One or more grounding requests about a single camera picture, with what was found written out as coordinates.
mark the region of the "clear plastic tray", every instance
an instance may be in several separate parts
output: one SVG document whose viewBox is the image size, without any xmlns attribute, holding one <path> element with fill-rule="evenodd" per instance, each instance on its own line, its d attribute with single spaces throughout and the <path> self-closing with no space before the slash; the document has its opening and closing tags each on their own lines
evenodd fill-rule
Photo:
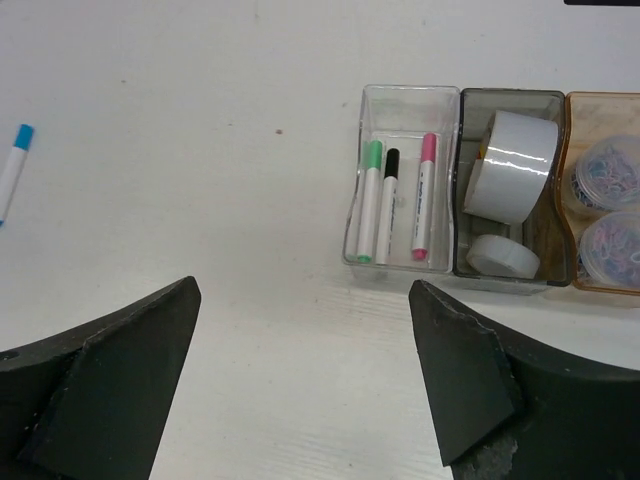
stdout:
<svg viewBox="0 0 640 480">
<path fill-rule="evenodd" d="M 453 273 L 464 282 L 459 286 L 507 293 L 537 293 L 571 282 L 569 239 L 553 198 L 554 180 L 564 135 L 564 94 L 557 91 L 511 89 L 465 89 L 462 92 L 459 153 L 454 163 L 454 255 Z M 464 197 L 480 142 L 496 110 L 518 113 L 558 124 L 556 166 L 547 179 L 532 213 L 521 225 L 505 225 L 463 212 Z M 480 235 L 492 234 L 514 240 L 540 258 L 540 268 L 532 280 L 488 277 L 475 271 L 466 256 Z"/>
<path fill-rule="evenodd" d="M 571 237 L 573 285 L 578 290 L 640 296 L 640 289 L 604 286 L 580 274 L 577 245 L 582 233 L 597 218 L 576 214 L 571 208 L 563 206 L 566 200 L 566 182 L 570 181 L 569 173 L 574 169 L 576 160 L 592 145 L 605 138 L 621 134 L 640 135 L 638 112 L 640 94 L 572 92 L 567 95 L 567 134 L 560 159 L 560 176 L 555 185 L 555 198 Z M 639 305 L 637 301 L 629 304 Z"/>
<path fill-rule="evenodd" d="M 460 114 L 460 90 L 456 87 L 417 87 L 369 85 L 362 95 L 360 115 L 359 155 L 353 201 L 349 212 L 342 257 L 353 268 L 356 277 L 395 281 L 410 285 L 417 278 L 451 272 L 453 215 L 450 185 L 456 153 Z M 411 242 L 415 221 L 418 172 L 422 138 L 427 132 L 438 136 L 435 165 L 432 219 L 430 225 L 429 258 L 415 261 Z M 400 151 L 400 166 L 396 194 L 396 209 L 391 251 L 387 265 L 358 263 L 355 245 L 359 224 L 354 209 L 359 205 L 364 184 L 366 145 L 372 140 L 383 144 L 383 165 L 390 148 Z"/>
</svg>

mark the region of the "green marker cap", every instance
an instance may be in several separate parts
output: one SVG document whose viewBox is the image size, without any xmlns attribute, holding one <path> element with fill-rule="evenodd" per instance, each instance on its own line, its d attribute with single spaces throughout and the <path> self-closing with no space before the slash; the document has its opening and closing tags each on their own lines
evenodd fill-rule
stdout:
<svg viewBox="0 0 640 480">
<path fill-rule="evenodd" d="M 367 169 L 377 168 L 380 170 L 382 167 L 382 142 L 380 140 L 374 140 L 369 144 L 369 161 L 367 162 Z"/>
</svg>

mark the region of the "marker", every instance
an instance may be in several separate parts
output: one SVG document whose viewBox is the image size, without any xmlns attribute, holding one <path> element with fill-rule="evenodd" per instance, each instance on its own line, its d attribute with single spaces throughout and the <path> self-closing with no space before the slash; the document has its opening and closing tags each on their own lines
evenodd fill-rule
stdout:
<svg viewBox="0 0 640 480">
<path fill-rule="evenodd" d="M 364 192 L 365 175 L 361 174 L 356 185 L 356 199 L 353 202 L 353 210 L 351 210 L 351 220 L 349 221 L 349 230 L 347 231 L 347 245 L 345 247 L 345 255 L 347 260 L 355 262 L 358 259 L 358 233 L 360 232 L 360 218 L 362 215 L 362 195 Z"/>
<path fill-rule="evenodd" d="M 374 140 L 369 145 L 369 158 L 362 197 L 360 235 L 358 236 L 358 261 L 370 263 L 373 256 L 373 237 L 376 228 L 376 207 L 380 193 L 380 166 L 382 165 L 382 143 Z"/>
<path fill-rule="evenodd" d="M 413 233 L 411 254 L 414 260 L 424 261 L 429 253 L 429 231 L 433 203 L 433 174 L 436 169 L 436 144 L 438 137 L 427 133 L 422 139 L 420 155 L 420 176 L 418 178 L 418 198 L 416 201 L 416 225 Z"/>
<path fill-rule="evenodd" d="M 376 244 L 376 263 L 378 265 L 386 265 L 391 254 L 399 163 L 400 152 L 397 148 L 392 148 L 387 152 L 387 164 L 384 167 L 384 181 L 382 182 L 382 205 L 380 206 L 380 224 L 378 225 L 378 243 Z"/>
<path fill-rule="evenodd" d="M 7 219 L 9 205 L 13 198 L 13 192 L 18 184 L 20 172 L 27 158 L 31 138 L 33 137 L 33 127 L 29 125 L 20 125 L 16 141 L 13 142 L 13 148 L 9 153 L 7 164 L 4 167 L 2 176 L 0 176 L 0 226 Z"/>
</svg>

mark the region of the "tape roll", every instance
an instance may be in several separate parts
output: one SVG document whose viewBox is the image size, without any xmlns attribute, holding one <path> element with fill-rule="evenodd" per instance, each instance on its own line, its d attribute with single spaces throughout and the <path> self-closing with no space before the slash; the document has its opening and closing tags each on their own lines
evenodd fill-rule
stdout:
<svg viewBox="0 0 640 480">
<path fill-rule="evenodd" d="M 558 125 L 497 111 L 485 132 L 464 199 L 464 211 L 508 225 L 523 223 L 547 181 Z"/>
<path fill-rule="evenodd" d="M 467 254 L 467 262 L 484 275 L 533 278 L 540 259 L 527 247 L 497 235 L 480 235 Z"/>
</svg>

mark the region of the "pink marker cap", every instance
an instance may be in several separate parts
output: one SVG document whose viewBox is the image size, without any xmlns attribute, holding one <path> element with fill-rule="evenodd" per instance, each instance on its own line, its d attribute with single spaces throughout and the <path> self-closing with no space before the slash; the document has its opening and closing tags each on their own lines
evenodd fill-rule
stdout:
<svg viewBox="0 0 640 480">
<path fill-rule="evenodd" d="M 435 162 L 436 161 L 436 144 L 438 143 L 438 137 L 435 133 L 427 133 L 422 139 L 422 155 L 420 155 L 420 162 Z"/>
<path fill-rule="evenodd" d="M 427 259 L 427 250 L 424 248 L 416 248 L 411 253 L 413 254 L 414 260 L 422 261 Z"/>
</svg>

